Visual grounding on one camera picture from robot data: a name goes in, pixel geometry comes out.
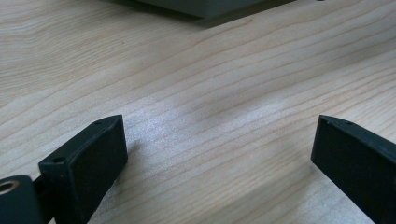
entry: black plastic part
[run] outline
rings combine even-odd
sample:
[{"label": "black plastic part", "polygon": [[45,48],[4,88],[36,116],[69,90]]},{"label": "black plastic part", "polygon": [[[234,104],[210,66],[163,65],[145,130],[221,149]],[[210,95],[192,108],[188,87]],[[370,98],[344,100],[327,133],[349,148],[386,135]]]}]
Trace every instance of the black plastic part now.
[{"label": "black plastic part", "polygon": [[0,180],[0,223],[45,223],[29,176],[15,175]]},{"label": "black plastic part", "polygon": [[375,223],[396,223],[396,145],[320,116],[312,162]]},{"label": "black plastic part", "polygon": [[248,7],[260,2],[279,0],[138,0],[158,7],[165,7],[193,16],[210,18],[238,8]]},{"label": "black plastic part", "polygon": [[53,189],[55,220],[87,223],[127,162],[122,116],[97,120],[38,165]]}]

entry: wooden surface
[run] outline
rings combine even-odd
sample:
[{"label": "wooden surface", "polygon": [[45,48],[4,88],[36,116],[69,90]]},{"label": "wooden surface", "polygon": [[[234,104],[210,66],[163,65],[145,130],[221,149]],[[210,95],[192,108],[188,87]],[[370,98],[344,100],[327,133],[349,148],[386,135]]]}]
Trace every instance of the wooden surface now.
[{"label": "wooden surface", "polygon": [[396,1],[298,0],[211,27],[113,1],[0,2],[0,178],[122,114],[92,223],[371,223],[310,161],[319,114],[396,142]]}]

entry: dark object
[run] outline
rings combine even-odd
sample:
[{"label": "dark object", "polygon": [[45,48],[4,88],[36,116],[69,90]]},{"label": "dark object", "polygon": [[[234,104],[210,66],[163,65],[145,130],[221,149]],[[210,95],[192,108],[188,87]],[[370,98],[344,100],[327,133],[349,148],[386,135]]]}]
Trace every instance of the dark object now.
[{"label": "dark object", "polygon": [[87,223],[127,160],[122,116],[97,120],[41,161],[35,182],[0,180],[0,223]]},{"label": "dark object", "polygon": [[320,116],[312,162],[375,223],[396,223],[396,145]]},{"label": "dark object", "polygon": [[191,14],[197,17],[214,17],[226,12],[248,7],[260,2],[276,2],[279,0],[138,0],[158,7]]}]

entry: wood grain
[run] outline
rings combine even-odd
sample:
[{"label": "wood grain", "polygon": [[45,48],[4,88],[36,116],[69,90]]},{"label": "wood grain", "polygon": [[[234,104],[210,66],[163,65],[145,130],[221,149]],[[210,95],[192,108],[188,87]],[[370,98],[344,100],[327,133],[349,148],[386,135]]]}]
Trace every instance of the wood grain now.
[{"label": "wood grain", "polygon": [[396,142],[396,2],[219,26],[113,1],[0,2],[0,178],[96,119],[129,162],[91,223],[372,223],[309,160],[319,114]]}]

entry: light wood tabletop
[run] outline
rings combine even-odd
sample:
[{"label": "light wood tabletop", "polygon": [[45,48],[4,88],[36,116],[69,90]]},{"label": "light wood tabletop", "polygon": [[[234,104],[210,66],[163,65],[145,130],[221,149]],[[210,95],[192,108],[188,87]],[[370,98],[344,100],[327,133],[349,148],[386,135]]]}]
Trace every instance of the light wood tabletop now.
[{"label": "light wood tabletop", "polygon": [[396,1],[212,21],[127,1],[0,2],[0,178],[122,114],[91,223],[372,223],[310,160],[318,115],[396,142]]}]

